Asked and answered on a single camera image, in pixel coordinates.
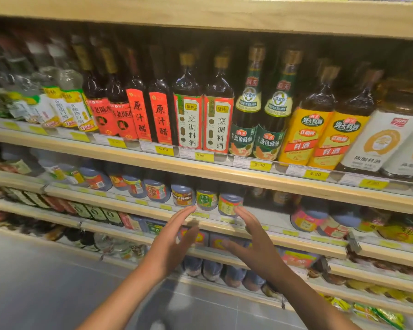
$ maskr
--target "forearm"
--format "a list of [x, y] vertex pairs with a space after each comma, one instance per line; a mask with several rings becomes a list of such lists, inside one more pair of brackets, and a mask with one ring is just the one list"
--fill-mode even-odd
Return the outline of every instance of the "forearm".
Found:
[[281, 277], [274, 285], [285, 296], [309, 330], [360, 330], [288, 266], [284, 266]]
[[77, 330], [121, 330], [141, 301], [159, 282], [138, 266]]

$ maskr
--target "orange label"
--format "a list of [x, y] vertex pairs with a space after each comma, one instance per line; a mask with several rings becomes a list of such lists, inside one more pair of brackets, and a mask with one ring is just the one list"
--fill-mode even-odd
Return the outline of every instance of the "orange label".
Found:
[[280, 162], [306, 165], [332, 112], [301, 109], [294, 111], [281, 146]]
[[128, 103], [111, 103], [110, 109], [115, 116], [116, 125], [119, 129], [119, 135], [126, 139], [136, 140], [135, 123], [133, 121], [132, 111]]
[[334, 112], [308, 166], [335, 169], [368, 120], [368, 116], [352, 116]]
[[139, 140], [151, 141], [150, 126], [148, 124], [147, 112], [145, 111], [142, 91], [138, 89], [127, 89], [126, 92]]
[[158, 134], [158, 142], [166, 145], [172, 145], [170, 116], [168, 115], [167, 95], [161, 92], [151, 92], [150, 101], [153, 109], [154, 125]]
[[107, 97], [101, 99], [87, 99], [96, 123], [101, 134], [116, 135], [119, 129], [116, 125], [115, 116], [110, 109], [110, 102]]

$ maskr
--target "grey floor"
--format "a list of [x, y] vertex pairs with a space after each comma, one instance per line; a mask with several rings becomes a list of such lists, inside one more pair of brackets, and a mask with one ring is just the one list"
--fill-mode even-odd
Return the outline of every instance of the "grey floor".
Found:
[[[0, 233], [0, 330], [74, 329], [128, 269]], [[294, 312], [167, 280], [127, 329], [305, 328]]]

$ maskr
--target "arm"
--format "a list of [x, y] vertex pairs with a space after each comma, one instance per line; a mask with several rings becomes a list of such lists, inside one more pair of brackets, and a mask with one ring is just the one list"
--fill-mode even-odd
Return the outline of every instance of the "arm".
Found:
[[361, 330], [283, 262], [254, 215], [243, 207], [237, 207], [235, 211], [245, 221], [252, 235], [252, 248], [243, 248], [231, 241], [223, 241], [222, 244], [259, 276], [272, 283], [309, 330]]
[[189, 206], [174, 214], [154, 239], [139, 266], [77, 328], [77, 330], [121, 330], [148, 293], [180, 264], [188, 248], [196, 240], [199, 228], [191, 228], [176, 244], [176, 235], [188, 215]]

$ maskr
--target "human hand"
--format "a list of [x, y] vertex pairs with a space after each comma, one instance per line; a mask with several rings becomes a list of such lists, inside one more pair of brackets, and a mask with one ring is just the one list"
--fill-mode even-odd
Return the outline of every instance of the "human hand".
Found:
[[235, 207], [234, 210], [243, 219], [248, 233], [252, 236], [252, 247], [243, 248], [229, 240], [223, 240], [222, 245], [260, 277], [275, 282], [287, 267], [286, 264], [257, 218], [243, 206]]
[[182, 262], [188, 248], [196, 241], [199, 227], [191, 227], [182, 237], [179, 244], [176, 236], [187, 216], [196, 210], [196, 206], [188, 206], [173, 214], [162, 228], [140, 266], [146, 268], [147, 275], [154, 278], [156, 284], [165, 279], [175, 267]]

